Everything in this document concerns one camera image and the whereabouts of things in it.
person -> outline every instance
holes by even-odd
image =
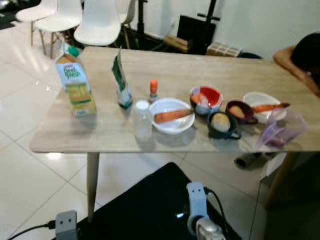
[[[274,61],[296,76],[320,97],[320,32],[304,37],[297,45],[278,51]]]

purple cup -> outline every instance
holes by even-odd
[[[299,113],[284,108],[276,108],[272,110],[256,147],[260,148],[265,144],[281,149],[305,132],[307,128],[306,121]]]
[[[244,114],[244,118],[237,117],[234,114],[232,114],[232,112],[230,112],[230,108],[233,106],[238,106],[242,110]],[[244,103],[243,101],[228,102],[226,105],[225,111],[227,113],[230,113],[232,116],[234,116],[238,124],[257,124],[258,123],[258,119],[254,117],[255,113],[252,110],[252,108],[248,104]]]

white wall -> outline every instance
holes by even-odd
[[[145,31],[164,37],[179,16],[207,13],[210,0],[148,0]],[[320,0],[220,0],[222,20],[214,40],[271,59],[279,49],[296,44],[305,35],[320,31]],[[138,14],[132,24],[136,26]]]

white chair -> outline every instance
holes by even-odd
[[[126,13],[120,13],[120,22],[121,25],[123,26],[123,34],[125,38],[125,43],[126,47],[130,49],[130,44],[129,44],[129,38],[128,38],[128,33],[125,25],[128,25],[129,29],[131,30],[130,23],[134,20],[135,18],[135,13],[136,13],[136,1],[137,0],[130,0],[129,6],[127,8]]]
[[[85,45],[108,46],[118,38],[120,29],[115,0],[85,0],[83,21],[74,39]]]
[[[78,26],[81,21],[82,7],[80,0],[58,0],[58,9],[55,14],[35,23],[37,29],[51,33],[51,58],[53,58],[54,43],[58,39],[56,33],[72,29]]]
[[[29,7],[18,11],[15,15],[16,19],[20,22],[31,22],[31,46],[34,44],[34,22],[46,18],[57,11],[58,2],[57,0],[41,0],[40,4],[37,6]],[[43,52],[46,54],[44,35],[42,31],[39,31]]]

small bottle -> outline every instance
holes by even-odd
[[[139,140],[147,140],[152,135],[152,116],[149,111],[149,103],[146,100],[139,100],[135,104],[133,115],[134,135]]]
[[[157,90],[158,90],[158,80],[152,79],[150,81],[150,96],[149,96],[150,103],[153,103],[155,100],[157,100],[158,98]]]

